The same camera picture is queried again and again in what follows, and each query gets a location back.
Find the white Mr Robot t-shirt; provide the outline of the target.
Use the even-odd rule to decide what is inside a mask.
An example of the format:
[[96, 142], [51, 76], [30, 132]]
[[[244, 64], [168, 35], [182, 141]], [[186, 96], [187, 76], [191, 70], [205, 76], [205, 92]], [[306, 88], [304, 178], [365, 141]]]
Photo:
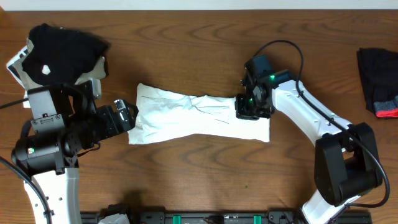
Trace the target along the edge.
[[270, 120], [238, 119], [235, 98], [190, 96], [144, 85], [137, 86], [139, 113], [128, 131], [129, 144], [143, 145], [192, 134], [270, 141]]

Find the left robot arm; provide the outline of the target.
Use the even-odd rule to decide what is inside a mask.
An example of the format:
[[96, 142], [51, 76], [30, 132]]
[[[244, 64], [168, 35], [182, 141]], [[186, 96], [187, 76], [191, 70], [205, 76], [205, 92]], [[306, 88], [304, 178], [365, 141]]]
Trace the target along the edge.
[[139, 113], [126, 100], [97, 107], [91, 82], [27, 92], [33, 118], [12, 150], [36, 223], [83, 223], [78, 201], [80, 156], [132, 130]]

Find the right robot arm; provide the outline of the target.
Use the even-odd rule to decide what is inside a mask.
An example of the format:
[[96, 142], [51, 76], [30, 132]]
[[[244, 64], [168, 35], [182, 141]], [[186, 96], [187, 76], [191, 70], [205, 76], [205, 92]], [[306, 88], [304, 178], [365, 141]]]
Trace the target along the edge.
[[366, 123], [353, 125], [319, 102], [289, 70], [276, 72], [264, 55], [248, 60], [236, 97], [236, 116], [257, 121], [280, 111], [315, 146], [311, 199], [294, 223], [333, 223], [353, 202], [383, 183], [374, 132]]

